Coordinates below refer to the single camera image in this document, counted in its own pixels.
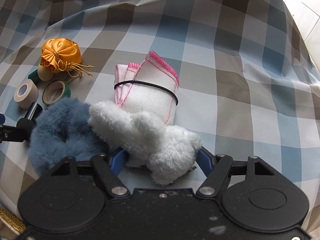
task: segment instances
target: white towel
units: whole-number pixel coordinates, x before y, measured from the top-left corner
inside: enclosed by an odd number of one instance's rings
[[[154,51],[141,65],[117,65],[115,84],[138,80],[167,88],[177,95],[179,78],[176,71]],[[147,111],[160,117],[166,125],[173,123],[176,110],[175,98],[168,92],[142,84],[123,84],[115,90],[115,102],[128,113]]]

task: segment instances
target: plaid tablecloth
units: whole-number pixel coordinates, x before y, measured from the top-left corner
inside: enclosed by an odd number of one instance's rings
[[[77,42],[83,64],[95,66],[93,77],[69,83],[71,96],[88,103],[113,100],[116,64],[141,63],[154,50],[180,78],[175,124],[197,132],[212,153],[270,163],[307,194],[304,228],[320,235],[320,82],[282,0],[0,0],[0,8],[7,125],[24,115],[13,94],[46,40]],[[55,78],[68,81],[65,73]],[[0,200],[15,214],[37,178],[26,148],[0,144]],[[125,169],[120,178],[130,189],[156,187],[142,171]],[[198,168],[172,187],[203,180]]]

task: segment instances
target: green tape roll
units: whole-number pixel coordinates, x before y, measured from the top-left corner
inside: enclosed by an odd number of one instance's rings
[[[63,80],[55,80],[51,82],[43,91],[42,102],[46,106],[50,106],[63,97],[70,98],[71,91]]]
[[[34,82],[34,84],[39,83],[41,81],[41,79],[38,76],[38,70],[36,69],[31,74],[29,74],[28,79],[31,79]]]

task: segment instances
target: beige tape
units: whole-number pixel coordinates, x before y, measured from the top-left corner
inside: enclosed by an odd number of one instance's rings
[[[39,90],[31,79],[23,81],[16,89],[13,99],[23,109],[28,109],[33,102],[36,102]]]

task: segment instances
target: black elastic band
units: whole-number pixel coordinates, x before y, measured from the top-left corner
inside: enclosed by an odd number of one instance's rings
[[[156,85],[156,84],[152,84],[152,83],[148,83],[148,82],[143,82],[143,81],[139,81],[139,80],[126,80],[126,81],[119,82],[118,84],[115,84],[114,89],[116,89],[117,86],[120,86],[120,85],[123,85],[123,84],[129,84],[129,83],[130,84],[141,84],[141,85],[146,85],[146,86],[150,86],[150,87],[154,87],[154,88],[159,88],[159,89],[161,89],[163,91],[166,91],[170,95],[172,95],[174,100],[176,100],[176,105],[178,104],[178,98],[172,91],[170,91],[169,89],[164,88],[162,86],[159,86],[159,85]]]

